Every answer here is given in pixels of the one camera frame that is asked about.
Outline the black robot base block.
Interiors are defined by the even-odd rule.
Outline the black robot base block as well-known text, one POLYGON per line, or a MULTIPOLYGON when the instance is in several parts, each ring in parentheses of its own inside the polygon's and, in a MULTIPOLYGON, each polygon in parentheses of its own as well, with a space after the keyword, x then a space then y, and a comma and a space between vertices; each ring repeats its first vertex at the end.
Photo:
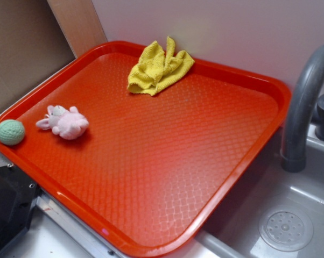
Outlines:
POLYGON ((39 190, 16 165, 0 167, 0 255, 29 231, 39 190))

